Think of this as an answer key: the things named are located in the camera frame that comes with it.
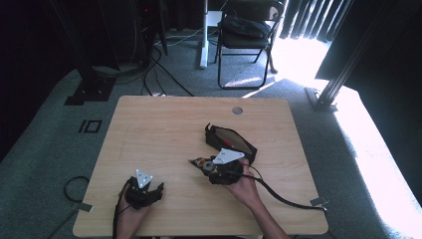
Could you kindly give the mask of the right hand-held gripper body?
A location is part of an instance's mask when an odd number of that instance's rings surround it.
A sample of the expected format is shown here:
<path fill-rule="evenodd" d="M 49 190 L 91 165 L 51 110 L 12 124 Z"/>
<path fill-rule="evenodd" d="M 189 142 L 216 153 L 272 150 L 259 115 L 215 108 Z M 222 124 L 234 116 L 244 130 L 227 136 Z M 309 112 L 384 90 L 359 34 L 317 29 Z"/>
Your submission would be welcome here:
<path fill-rule="evenodd" d="M 208 178 L 212 184 L 230 185 L 239 181 L 243 175 L 240 159 L 245 154 L 240 151 L 222 148 L 208 163 Z"/>

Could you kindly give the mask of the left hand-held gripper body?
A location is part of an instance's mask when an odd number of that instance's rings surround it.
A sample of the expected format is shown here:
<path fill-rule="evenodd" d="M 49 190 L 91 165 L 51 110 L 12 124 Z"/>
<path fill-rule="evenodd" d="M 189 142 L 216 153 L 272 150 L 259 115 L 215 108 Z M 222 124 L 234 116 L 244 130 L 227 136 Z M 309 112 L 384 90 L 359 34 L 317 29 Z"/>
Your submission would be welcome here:
<path fill-rule="evenodd" d="M 134 209 L 139 210 L 151 204 L 148 200 L 148 188 L 153 176 L 137 169 L 133 177 L 137 179 L 137 191 L 132 193 L 126 192 L 124 197 Z"/>

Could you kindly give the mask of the black pencil case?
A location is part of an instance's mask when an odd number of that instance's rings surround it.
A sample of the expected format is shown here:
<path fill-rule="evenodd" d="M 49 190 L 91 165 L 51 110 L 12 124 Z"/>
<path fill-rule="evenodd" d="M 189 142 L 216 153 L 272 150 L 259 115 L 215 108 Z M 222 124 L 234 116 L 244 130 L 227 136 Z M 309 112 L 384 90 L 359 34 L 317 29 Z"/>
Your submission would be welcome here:
<path fill-rule="evenodd" d="M 250 164 L 255 161 L 258 150 L 233 129 L 208 123 L 205 126 L 205 139 L 206 143 L 215 149 L 221 150 L 225 148 L 243 152 Z M 234 148 L 225 145 L 223 139 L 229 140 L 234 145 Z"/>

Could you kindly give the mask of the person's left hand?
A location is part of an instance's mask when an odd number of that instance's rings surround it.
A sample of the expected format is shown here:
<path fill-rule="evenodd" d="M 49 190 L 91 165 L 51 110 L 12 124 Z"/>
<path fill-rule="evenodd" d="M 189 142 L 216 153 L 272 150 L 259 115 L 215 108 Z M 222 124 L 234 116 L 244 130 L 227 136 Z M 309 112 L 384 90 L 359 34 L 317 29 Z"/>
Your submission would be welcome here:
<path fill-rule="evenodd" d="M 137 233 L 150 210 L 151 206 L 136 210 L 123 197 L 117 210 L 115 232 L 127 229 Z"/>

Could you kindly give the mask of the person's right hand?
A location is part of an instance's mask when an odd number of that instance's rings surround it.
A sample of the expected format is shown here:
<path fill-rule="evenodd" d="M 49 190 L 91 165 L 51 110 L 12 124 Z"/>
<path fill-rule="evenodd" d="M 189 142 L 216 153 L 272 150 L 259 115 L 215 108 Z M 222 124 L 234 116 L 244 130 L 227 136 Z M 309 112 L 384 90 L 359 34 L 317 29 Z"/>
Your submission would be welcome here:
<path fill-rule="evenodd" d="M 225 185 L 225 188 L 250 210 L 258 209 L 263 202 L 259 196 L 254 174 L 250 171 L 249 161 L 242 158 L 239 162 L 243 166 L 243 176 L 238 182 Z"/>

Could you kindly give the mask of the black stand with base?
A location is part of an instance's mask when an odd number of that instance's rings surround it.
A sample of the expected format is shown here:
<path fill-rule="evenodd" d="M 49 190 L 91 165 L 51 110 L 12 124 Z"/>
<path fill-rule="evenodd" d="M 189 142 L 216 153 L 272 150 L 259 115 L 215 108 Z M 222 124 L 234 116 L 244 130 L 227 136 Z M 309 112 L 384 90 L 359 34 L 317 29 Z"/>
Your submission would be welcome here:
<path fill-rule="evenodd" d="M 47 0 L 52 22 L 60 36 L 81 81 L 66 106 L 82 106 L 85 102 L 107 102 L 113 89 L 115 78 L 100 76 L 93 68 L 83 43 L 77 33 L 64 0 Z"/>

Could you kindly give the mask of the white desk leg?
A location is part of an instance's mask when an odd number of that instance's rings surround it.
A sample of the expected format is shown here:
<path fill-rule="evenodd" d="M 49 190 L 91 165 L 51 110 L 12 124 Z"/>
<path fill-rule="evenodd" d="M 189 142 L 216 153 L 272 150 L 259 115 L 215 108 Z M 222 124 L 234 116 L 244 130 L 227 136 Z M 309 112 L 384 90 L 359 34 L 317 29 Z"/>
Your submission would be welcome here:
<path fill-rule="evenodd" d="M 203 26 L 202 26 L 202 41 L 201 41 L 201 55 L 199 61 L 199 67 L 201 70 L 205 70 L 208 67 L 208 53 L 209 53 L 209 41 L 208 41 L 208 28 L 217 27 L 221 17 L 220 10 L 209 10 L 208 1 L 203 0 Z"/>

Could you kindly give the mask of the black folding chair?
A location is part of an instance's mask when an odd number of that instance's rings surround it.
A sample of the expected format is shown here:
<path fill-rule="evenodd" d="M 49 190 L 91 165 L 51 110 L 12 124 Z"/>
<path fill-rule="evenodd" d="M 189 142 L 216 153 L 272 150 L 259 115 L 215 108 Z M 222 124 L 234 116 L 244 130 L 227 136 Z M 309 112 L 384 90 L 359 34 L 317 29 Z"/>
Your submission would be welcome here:
<path fill-rule="evenodd" d="M 217 85 L 223 90 L 257 90 L 267 82 L 268 72 L 275 73 L 272 50 L 275 35 L 284 14 L 285 5 L 281 0 L 227 0 L 222 7 L 218 23 L 217 50 L 214 62 L 217 64 Z M 234 15 L 251 21 L 265 22 L 271 27 L 266 38 L 250 38 L 233 34 L 222 29 L 221 22 L 226 15 Z M 235 56 L 254 56 L 257 63 L 266 53 L 262 81 L 257 85 L 236 85 L 233 81 L 223 82 L 223 58 Z"/>

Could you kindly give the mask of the black bag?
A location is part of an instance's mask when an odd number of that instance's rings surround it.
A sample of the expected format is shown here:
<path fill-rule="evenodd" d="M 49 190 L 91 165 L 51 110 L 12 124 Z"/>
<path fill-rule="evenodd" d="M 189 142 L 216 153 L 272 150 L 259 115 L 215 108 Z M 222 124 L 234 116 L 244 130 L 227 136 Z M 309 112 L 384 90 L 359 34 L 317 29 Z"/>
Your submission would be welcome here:
<path fill-rule="evenodd" d="M 265 22 L 251 21 L 234 15 L 226 15 L 221 22 L 221 27 L 227 32 L 250 38 L 266 38 L 271 30 Z"/>

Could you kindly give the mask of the aluminium profile stand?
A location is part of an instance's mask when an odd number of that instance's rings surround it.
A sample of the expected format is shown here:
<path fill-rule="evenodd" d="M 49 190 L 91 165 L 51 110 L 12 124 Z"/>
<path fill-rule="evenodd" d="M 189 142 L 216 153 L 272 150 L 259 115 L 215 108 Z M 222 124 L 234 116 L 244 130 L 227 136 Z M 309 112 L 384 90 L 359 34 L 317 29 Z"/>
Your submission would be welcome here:
<path fill-rule="evenodd" d="M 333 101 L 364 56 L 382 19 L 389 0 L 350 0 L 337 34 L 316 73 L 317 79 L 327 78 L 318 91 L 306 88 L 316 112 L 333 112 Z"/>

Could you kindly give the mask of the dark curtain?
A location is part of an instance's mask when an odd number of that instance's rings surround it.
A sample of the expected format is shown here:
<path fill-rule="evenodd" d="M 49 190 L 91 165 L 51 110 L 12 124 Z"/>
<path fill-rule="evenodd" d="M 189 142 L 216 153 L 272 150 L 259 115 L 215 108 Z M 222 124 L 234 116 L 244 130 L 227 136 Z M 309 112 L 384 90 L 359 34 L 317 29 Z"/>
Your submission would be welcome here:
<path fill-rule="evenodd" d="M 332 42 L 354 0 L 284 0 L 281 39 Z"/>

